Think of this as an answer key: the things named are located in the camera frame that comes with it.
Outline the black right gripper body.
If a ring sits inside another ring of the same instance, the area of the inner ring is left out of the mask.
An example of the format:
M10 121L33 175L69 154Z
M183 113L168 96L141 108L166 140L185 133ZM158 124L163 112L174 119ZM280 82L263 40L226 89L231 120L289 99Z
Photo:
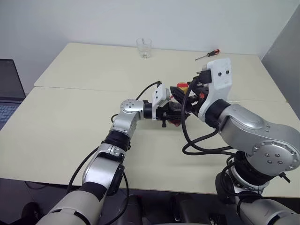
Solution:
M199 110L203 103L205 102L209 89L208 85L206 84L199 84L201 86L201 92L200 93L193 93L190 92L188 96L188 112L187 113L192 113L194 115L198 115Z

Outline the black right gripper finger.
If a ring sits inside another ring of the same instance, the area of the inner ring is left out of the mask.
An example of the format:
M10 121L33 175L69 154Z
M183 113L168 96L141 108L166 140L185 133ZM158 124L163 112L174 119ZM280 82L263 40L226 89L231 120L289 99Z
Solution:
M201 86L199 86L198 83L199 82L198 82L197 79L193 79L192 81L187 82L189 92L200 93L201 92Z
M170 91L173 96L173 98L170 102L180 103L181 108L182 108L182 104L185 102L185 106L184 106L183 110L184 110L184 112L188 112L188 97L186 97L186 94L184 93L184 91L175 86L171 86Z

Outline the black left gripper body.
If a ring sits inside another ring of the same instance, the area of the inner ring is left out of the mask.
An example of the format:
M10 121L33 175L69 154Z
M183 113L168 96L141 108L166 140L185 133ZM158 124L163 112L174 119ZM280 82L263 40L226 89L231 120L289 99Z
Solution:
M174 112L174 111L171 111L170 108L169 108L169 102L167 104L165 104L163 107L158 107L156 109L156 120L158 121L162 121L162 127L165 128L167 127L167 116L168 115L176 115L176 114L179 114L181 115L181 111L179 112Z

